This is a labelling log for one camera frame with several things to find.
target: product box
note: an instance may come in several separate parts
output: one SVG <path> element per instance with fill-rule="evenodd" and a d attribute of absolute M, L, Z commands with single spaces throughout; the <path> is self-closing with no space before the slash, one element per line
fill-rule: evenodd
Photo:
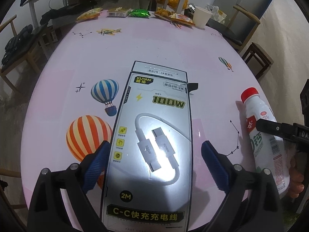
<path fill-rule="evenodd" d="M 188 85 L 184 71 L 134 62 L 102 193 L 102 222 L 109 231 L 188 229 L 193 168 Z"/>
<path fill-rule="evenodd" d="M 123 7 L 109 9 L 107 11 L 107 17 L 127 17 L 130 11 L 131 9 Z"/>

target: blue gripper pad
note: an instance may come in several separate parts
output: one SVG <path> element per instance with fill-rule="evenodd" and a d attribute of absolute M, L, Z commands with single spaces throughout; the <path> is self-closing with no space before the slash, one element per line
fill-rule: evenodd
<path fill-rule="evenodd" d="M 226 155 L 219 154 L 208 140 L 202 144 L 201 154 L 218 189 L 227 194 L 230 191 L 228 168 L 232 166 L 231 162 Z"/>
<path fill-rule="evenodd" d="M 92 162 L 84 174 L 84 184 L 82 186 L 82 190 L 85 194 L 95 187 L 99 176 L 108 164 L 110 151 L 111 146 L 106 141 L 100 145 L 94 154 L 92 154 L 94 158 L 92 159 Z"/>

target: barcode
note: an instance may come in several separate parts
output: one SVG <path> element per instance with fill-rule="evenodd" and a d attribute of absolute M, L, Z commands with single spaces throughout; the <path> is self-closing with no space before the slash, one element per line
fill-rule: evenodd
<path fill-rule="evenodd" d="M 279 146 L 278 146 L 278 143 L 276 141 L 275 136 L 272 136 L 269 139 L 269 142 L 270 142 L 270 145 L 271 145 L 272 154 L 275 155 L 275 154 L 279 153 L 280 150 L 279 150 Z"/>

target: red bottle cap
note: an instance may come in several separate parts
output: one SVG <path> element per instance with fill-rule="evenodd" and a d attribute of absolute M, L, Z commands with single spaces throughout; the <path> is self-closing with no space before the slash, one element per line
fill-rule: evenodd
<path fill-rule="evenodd" d="M 259 94 L 259 92 L 254 87 L 250 87 L 244 90 L 244 92 L 241 94 L 240 96 L 241 101 L 244 103 L 248 97 L 255 95 L 255 94 Z"/>

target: human hand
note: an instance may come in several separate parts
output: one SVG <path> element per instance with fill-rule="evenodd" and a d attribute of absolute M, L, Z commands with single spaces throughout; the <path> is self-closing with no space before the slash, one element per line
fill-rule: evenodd
<path fill-rule="evenodd" d="M 302 182 L 304 181 L 304 176 L 295 168 L 296 166 L 295 157 L 292 157 L 290 163 L 291 163 L 291 167 L 289 169 L 290 183 L 287 195 L 290 196 L 291 198 L 297 198 L 299 194 L 304 190 L 304 185 L 302 184 Z"/>

